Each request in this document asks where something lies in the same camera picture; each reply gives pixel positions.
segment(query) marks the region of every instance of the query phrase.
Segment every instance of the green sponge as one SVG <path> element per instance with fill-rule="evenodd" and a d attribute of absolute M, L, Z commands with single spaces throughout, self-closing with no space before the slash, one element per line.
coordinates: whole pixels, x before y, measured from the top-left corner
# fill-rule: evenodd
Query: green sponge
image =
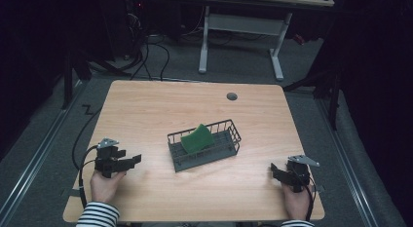
<path fill-rule="evenodd" d="M 200 124 L 193 132 L 182 136 L 181 143 L 188 154 L 195 153 L 213 144 L 212 133 Z"/>

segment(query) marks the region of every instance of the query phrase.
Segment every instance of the gray carpet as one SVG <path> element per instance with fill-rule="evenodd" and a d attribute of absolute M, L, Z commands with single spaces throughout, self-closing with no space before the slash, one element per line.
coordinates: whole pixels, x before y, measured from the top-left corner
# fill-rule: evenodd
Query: gray carpet
<path fill-rule="evenodd" d="M 280 61 L 284 72 L 284 81 L 275 79 L 272 64 L 268 58 L 266 46 L 274 38 L 266 37 L 253 41 L 233 39 L 228 44 L 225 38 L 212 39 L 206 74 L 198 73 L 200 41 L 173 42 L 168 39 L 159 43 L 169 50 L 169 63 L 165 69 L 166 79 L 184 79 L 204 82 L 278 84 L 286 86 L 305 77 L 322 41 L 314 41 L 300 46 L 294 41 L 286 40 L 283 44 Z M 152 42 L 160 37 L 151 38 Z M 160 47 L 149 46 L 147 60 L 148 72 L 156 78 L 167 61 L 167 53 Z M 139 71 L 137 79 L 146 80 L 144 68 Z M 67 189 L 71 188 L 77 171 L 72 166 L 71 149 L 73 143 L 90 119 L 86 115 L 89 104 L 91 111 L 102 106 L 110 83 L 120 79 L 107 73 L 96 72 L 91 81 L 84 84 L 85 89 L 67 113 L 61 129 L 51 144 L 51 150 L 43 166 L 38 171 L 16 211 L 10 215 L 8 226 L 74 226 L 65 223 L 62 214 L 67 201 Z M 306 154 L 320 162 L 321 167 L 312 169 L 318 185 L 325 191 L 320 195 L 325 209 L 325 218 L 315 221 L 317 226 L 364 226 L 363 218 L 357 208 L 349 183 L 343 173 L 336 144 L 331 136 L 325 116 L 313 99 L 311 89 L 299 89 L 286 93 L 287 101 L 303 143 Z M 60 113 L 62 105 L 62 82 L 56 86 L 54 95 L 33 115 L 31 122 L 11 152 L 0 164 L 2 188 L 0 204 L 4 204 L 13 191 L 19 177 L 35 154 L 49 127 Z M 83 132 L 78 146 L 77 158 L 89 144 L 94 130 L 95 118 Z M 344 98 L 340 98 L 338 111 L 338 134 L 346 153 L 357 170 L 357 177 L 366 191 L 377 226 L 404 226 L 391 198 L 375 173 L 366 156 L 357 131 L 347 111 Z"/>

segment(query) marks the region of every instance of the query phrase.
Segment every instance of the wire rack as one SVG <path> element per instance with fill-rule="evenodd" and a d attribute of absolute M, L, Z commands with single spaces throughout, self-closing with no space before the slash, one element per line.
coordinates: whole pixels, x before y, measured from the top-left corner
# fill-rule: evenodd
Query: wire rack
<path fill-rule="evenodd" d="M 241 137 L 231 119 L 206 125 L 214 143 L 201 151 L 188 154 L 182 146 L 181 137 L 196 128 L 168 134 L 169 151 L 175 172 L 188 170 L 206 163 L 222 160 L 238 154 Z"/>

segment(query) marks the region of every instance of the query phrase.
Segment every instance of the black wire basket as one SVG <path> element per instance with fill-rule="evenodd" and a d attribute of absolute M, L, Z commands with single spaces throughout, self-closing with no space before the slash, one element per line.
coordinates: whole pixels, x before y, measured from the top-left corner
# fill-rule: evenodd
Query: black wire basket
<path fill-rule="evenodd" d="M 214 143 L 190 154 L 183 148 L 181 137 L 190 134 L 196 128 L 168 134 L 169 151 L 173 159 L 175 172 L 188 170 L 238 154 L 241 137 L 231 119 L 212 123 L 206 125 L 206 127 L 212 133 Z"/>

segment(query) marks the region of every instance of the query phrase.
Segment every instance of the sleeve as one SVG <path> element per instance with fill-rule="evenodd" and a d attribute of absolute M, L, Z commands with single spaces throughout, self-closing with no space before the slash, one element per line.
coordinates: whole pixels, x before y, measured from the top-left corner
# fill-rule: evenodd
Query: sleeve
<path fill-rule="evenodd" d="M 304 220 L 288 220 L 281 227 L 315 227 L 316 225 Z"/>
<path fill-rule="evenodd" d="M 119 211 L 110 205 L 100 202 L 89 202 L 76 227 L 116 227 Z"/>

